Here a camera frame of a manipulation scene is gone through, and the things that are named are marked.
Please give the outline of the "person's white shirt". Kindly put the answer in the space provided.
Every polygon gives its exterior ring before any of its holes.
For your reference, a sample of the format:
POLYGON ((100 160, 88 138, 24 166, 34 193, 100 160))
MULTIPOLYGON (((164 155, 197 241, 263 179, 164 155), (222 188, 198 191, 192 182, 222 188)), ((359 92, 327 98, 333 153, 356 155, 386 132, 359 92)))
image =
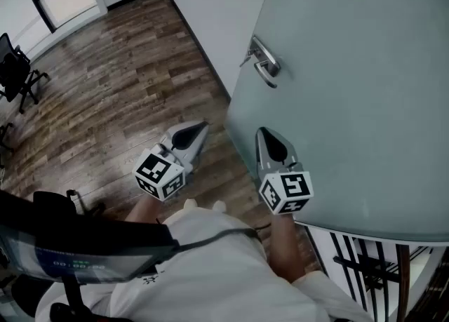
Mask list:
POLYGON ((373 322, 323 272, 287 281, 262 245, 231 235, 180 253, 155 276, 81 287, 95 314, 132 322, 373 322))

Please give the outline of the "black baseboard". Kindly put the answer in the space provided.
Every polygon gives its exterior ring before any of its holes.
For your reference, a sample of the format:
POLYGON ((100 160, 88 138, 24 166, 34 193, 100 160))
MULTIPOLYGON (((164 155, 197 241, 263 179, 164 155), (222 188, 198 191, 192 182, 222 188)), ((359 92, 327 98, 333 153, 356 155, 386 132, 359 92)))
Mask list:
MULTIPOLYGON (((126 4, 130 4, 130 3, 134 2, 134 1, 137 1, 137 0, 120 0, 120 1, 117 1, 116 3, 108 5, 107 6, 107 10, 108 11, 112 11, 112 10, 117 9, 117 8, 119 8, 121 6, 124 6, 126 4)), ((211 71, 211 73, 212 73, 216 83, 218 84, 218 86, 220 88, 220 91, 224 94, 224 96, 226 97, 227 103, 229 104, 231 102, 231 96, 228 93, 227 89, 225 88, 225 85, 223 84, 222 79, 220 78, 219 74, 217 73, 216 69, 214 68, 210 58, 208 57, 207 53, 203 49, 203 46, 201 45, 200 41, 196 37, 194 31, 190 27, 190 25, 187 22, 185 16, 182 14, 182 11, 180 10, 178 5, 176 4, 175 0, 170 0, 170 2, 173 5, 173 7, 176 10, 176 12, 179 15, 179 17, 181 18, 181 20, 184 23, 185 27, 187 28, 191 38, 193 39, 194 43, 196 44, 196 47, 198 48, 202 58, 205 60, 205 62, 207 64, 208 68, 210 69, 210 71, 211 71)))

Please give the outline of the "silver door lever handle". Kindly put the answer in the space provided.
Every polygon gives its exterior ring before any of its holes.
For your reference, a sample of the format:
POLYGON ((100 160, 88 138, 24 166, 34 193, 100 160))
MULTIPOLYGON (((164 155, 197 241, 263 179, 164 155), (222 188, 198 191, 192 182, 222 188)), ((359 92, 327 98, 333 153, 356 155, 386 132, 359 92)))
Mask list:
POLYGON ((279 74, 281 66, 269 49, 255 35, 250 40, 248 55, 255 57, 256 61, 253 66, 262 80, 270 88, 277 88, 274 78, 279 74))

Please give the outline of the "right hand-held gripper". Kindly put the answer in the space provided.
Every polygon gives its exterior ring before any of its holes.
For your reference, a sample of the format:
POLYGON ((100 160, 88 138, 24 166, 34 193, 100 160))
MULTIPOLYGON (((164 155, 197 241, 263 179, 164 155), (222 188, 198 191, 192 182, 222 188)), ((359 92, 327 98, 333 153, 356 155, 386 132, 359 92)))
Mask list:
POLYGON ((297 162, 294 146, 280 133, 265 127, 257 130, 255 145, 261 200, 273 215, 300 211, 313 197, 313 186, 310 173, 297 162))

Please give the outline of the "frosted glass door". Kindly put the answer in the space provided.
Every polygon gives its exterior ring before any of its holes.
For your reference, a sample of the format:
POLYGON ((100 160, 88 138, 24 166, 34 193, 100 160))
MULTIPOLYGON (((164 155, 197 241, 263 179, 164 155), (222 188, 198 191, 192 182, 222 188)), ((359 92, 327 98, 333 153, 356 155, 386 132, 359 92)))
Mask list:
POLYGON ((240 71, 229 134, 284 136, 311 175, 302 223, 449 246, 449 0, 264 0, 254 35, 280 65, 240 71))

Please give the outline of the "black metal railing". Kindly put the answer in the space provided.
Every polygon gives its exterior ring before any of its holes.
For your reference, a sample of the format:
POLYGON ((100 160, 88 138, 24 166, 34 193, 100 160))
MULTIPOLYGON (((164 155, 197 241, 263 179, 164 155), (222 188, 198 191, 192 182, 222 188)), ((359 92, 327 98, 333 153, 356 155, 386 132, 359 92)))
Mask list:
POLYGON ((371 241, 332 233, 327 271, 372 322, 406 322, 424 297, 446 247, 371 241))

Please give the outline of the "person's right forearm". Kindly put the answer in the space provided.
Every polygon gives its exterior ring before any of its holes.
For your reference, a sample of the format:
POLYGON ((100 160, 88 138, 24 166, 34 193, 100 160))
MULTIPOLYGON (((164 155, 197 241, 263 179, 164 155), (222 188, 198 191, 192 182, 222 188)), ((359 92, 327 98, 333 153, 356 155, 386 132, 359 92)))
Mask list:
POLYGON ((289 283, 306 274, 292 215, 272 215, 268 263, 289 283))

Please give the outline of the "black chest-mounted monitor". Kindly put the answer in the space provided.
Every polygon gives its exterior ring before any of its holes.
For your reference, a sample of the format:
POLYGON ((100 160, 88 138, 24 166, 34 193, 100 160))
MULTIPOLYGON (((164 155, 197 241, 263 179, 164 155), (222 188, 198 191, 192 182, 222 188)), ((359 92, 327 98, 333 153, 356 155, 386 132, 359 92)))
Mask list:
POLYGON ((34 278, 126 282, 150 274, 178 248, 164 224, 49 212, 0 190, 0 249, 10 266, 34 278))

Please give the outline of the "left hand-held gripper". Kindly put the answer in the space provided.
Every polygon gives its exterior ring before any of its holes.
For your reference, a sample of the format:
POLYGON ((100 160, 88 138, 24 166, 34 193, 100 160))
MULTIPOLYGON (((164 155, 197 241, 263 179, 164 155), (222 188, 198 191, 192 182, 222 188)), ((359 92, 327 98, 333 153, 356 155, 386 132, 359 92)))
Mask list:
POLYGON ((206 121, 186 121, 170 127, 168 136, 145 149, 138 159, 133 175, 139 188, 160 201, 173 197, 186 185, 208 131, 206 121))

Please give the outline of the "person's left forearm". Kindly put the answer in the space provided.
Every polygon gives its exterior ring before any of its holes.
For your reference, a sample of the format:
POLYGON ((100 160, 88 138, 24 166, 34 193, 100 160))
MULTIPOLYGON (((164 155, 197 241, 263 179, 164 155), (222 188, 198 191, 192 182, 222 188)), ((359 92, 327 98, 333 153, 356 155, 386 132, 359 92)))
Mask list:
POLYGON ((145 194, 127 215, 126 222, 158 224, 158 217, 163 210, 163 202, 145 194))

